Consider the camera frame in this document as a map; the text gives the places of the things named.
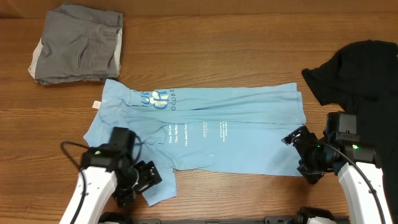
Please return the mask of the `light blue printed t-shirt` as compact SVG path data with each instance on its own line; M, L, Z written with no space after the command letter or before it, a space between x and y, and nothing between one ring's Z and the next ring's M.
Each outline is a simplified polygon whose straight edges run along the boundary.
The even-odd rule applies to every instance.
M176 196L176 170L297 176L299 155L282 139L305 122L295 83L137 91L107 80L84 139L96 147L115 127L134 131L133 154L154 162L162 179L144 192L155 205Z

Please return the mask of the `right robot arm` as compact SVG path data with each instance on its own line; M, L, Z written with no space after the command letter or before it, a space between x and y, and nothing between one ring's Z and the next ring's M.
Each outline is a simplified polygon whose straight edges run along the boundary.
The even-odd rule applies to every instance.
M297 150L300 174L309 184L316 184L326 173L338 177L349 208L347 222L392 223L381 159L375 146L360 141L356 116L328 113L323 134L318 139L301 126L282 138Z

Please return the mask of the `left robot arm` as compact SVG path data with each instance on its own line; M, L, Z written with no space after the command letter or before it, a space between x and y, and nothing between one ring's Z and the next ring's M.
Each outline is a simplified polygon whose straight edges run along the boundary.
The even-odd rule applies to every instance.
M131 215L104 212L109 198L119 207L133 203L141 194L162 181L153 161L138 161L143 143L128 128L115 127L109 142L88 147L76 142L60 144L63 153L78 169L78 180L60 223L133 223Z

